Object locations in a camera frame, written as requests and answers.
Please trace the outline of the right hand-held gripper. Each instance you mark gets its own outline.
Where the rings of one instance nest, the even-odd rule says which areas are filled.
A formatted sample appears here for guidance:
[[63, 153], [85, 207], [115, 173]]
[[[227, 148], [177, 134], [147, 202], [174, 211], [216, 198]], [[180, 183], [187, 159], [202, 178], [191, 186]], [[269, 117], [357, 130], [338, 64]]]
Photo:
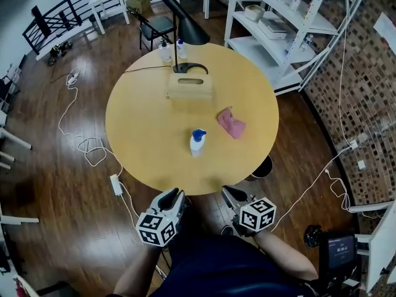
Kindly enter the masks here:
[[276, 205], [266, 197], [247, 203], [248, 195], [231, 186], [222, 187], [222, 196], [235, 213], [232, 224], [240, 236], [254, 236], [275, 221]]

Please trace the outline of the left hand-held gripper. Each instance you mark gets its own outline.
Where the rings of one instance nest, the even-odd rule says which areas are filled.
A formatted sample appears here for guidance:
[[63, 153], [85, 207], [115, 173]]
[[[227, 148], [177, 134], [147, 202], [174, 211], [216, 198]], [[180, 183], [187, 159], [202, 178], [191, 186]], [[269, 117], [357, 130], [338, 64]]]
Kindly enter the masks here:
[[152, 246], [165, 247], [176, 236], [179, 223], [187, 209], [185, 193], [177, 187], [157, 195], [150, 207], [142, 212], [136, 230], [142, 242]]

